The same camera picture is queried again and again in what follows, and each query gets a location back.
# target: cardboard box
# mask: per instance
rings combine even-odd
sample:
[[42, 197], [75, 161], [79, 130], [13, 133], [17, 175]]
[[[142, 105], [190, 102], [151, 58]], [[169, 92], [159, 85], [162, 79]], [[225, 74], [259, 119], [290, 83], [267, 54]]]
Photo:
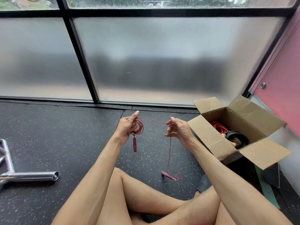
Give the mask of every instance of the cardboard box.
[[[268, 136], [286, 122], [249, 99], [239, 95], [227, 107], [216, 97], [193, 103], [200, 115], [188, 121], [189, 126], [224, 164], [245, 156], [264, 170], [292, 153], [268, 139]], [[228, 130], [241, 132], [248, 137], [250, 144], [236, 150], [210, 124], [212, 121], [222, 123]]]

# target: red resistance band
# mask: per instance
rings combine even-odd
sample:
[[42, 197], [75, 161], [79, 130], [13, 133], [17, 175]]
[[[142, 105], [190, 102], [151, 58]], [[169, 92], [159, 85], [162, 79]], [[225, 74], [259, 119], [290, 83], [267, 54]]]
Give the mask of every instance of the red resistance band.
[[[146, 119], [149, 119], [151, 121], [155, 121], [155, 122], [159, 122], [159, 123], [167, 123], [168, 122], [168, 121], [156, 121], [156, 120], [153, 120], [153, 119], [147, 118], [147, 117], [137, 117], [135, 119], [135, 121], [137, 122], [139, 128], [138, 128], [137, 132], [131, 132], [131, 134], [133, 135], [133, 151], [134, 152], [137, 152], [137, 141], [136, 141], [135, 135], [141, 135], [144, 132], [144, 125], [143, 125], [140, 118], [146, 118]], [[170, 159], [171, 159], [171, 144], [172, 144], [171, 139], [172, 138], [170, 137], [170, 151], [169, 151], [169, 162], [168, 162], [167, 173], [162, 171], [161, 174], [163, 176], [171, 179], [172, 181], [178, 181], [182, 178], [182, 176], [180, 176], [180, 175], [172, 176], [172, 175], [169, 174], [169, 165], [170, 165]]]
[[228, 132], [228, 129], [217, 121], [213, 121], [210, 123], [220, 134]]

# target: frosted glass window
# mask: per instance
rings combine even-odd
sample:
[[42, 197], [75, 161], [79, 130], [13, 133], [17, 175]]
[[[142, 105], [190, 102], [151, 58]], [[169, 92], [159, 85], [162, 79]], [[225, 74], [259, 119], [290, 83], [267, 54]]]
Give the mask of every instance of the frosted glass window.
[[58, 9], [56, 0], [0, 0], [0, 11], [50, 9]]
[[62, 18], [0, 19], [0, 96], [91, 100]]
[[192, 104], [242, 93], [283, 18], [77, 18], [100, 100]]
[[296, 0], [67, 0], [71, 8], [288, 7]]

